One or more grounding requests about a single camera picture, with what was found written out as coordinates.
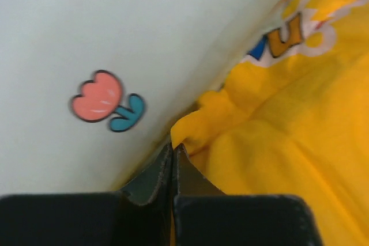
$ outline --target flower sticker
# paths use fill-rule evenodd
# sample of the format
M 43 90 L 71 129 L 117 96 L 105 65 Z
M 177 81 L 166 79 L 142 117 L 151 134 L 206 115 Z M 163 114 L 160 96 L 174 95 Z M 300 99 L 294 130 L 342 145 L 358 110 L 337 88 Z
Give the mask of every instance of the flower sticker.
M 128 108 L 120 105 L 123 97 L 120 80 L 109 71 L 98 70 L 92 80 L 82 83 L 80 94 L 72 97 L 70 106 L 76 117 L 89 123 L 117 114 L 109 121 L 109 129 L 121 133 L 135 126 L 145 112 L 145 102 L 141 96 L 130 94 Z

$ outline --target pink flower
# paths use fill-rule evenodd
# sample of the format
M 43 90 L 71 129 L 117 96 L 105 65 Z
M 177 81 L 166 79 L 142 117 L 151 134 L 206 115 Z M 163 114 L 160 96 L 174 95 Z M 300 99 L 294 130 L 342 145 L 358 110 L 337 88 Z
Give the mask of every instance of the pink flower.
M 99 70 L 93 80 L 84 82 L 81 94 L 71 100 L 71 109 L 86 122 L 98 122 L 110 116 L 121 103 L 121 82 L 110 72 Z

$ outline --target yellow cloth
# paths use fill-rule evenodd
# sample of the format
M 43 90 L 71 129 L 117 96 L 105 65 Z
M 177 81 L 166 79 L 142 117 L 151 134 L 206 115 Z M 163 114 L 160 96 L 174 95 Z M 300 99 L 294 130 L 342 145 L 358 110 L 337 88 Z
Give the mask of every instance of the yellow cloth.
M 281 18 L 172 143 L 228 194 L 301 196 L 325 245 L 369 245 L 369 1 L 288 0 Z

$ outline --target cloth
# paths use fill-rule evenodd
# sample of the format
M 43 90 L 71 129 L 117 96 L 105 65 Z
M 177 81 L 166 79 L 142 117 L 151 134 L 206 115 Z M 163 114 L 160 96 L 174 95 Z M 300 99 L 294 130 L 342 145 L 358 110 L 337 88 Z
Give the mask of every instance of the cloth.
M 227 194 L 295 194 L 325 245 L 369 245 L 368 0 L 286 0 L 283 24 L 172 128 Z

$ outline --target white surface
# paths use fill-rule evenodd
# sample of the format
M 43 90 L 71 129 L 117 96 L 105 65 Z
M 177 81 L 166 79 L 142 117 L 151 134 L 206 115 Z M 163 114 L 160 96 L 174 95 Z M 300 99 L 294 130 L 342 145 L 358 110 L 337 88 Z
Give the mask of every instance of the white surface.
M 0 194 L 106 190 L 128 176 L 278 0 L 0 0 Z M 68 108 L 93 71 L 142 95 L 125 133 Z

